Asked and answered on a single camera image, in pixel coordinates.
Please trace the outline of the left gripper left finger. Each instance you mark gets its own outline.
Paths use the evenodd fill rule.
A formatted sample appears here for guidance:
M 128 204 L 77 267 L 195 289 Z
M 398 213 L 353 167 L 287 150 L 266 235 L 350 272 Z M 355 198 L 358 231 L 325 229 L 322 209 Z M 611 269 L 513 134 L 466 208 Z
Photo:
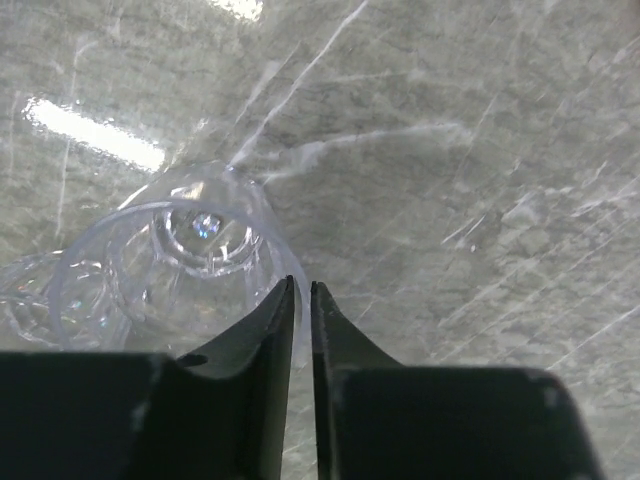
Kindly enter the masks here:
M 5 479 L 276 479 L 295 283 L 173 359 L 151 353 L 1 356 Z

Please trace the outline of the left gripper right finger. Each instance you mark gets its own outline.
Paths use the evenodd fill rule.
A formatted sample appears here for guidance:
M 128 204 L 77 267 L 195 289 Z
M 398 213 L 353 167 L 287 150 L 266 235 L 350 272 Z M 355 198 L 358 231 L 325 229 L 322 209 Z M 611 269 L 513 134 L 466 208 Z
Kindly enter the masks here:
M 407 366 L 311 287 L 323 479 L 599 479 L 579 409 L 548 371 Z

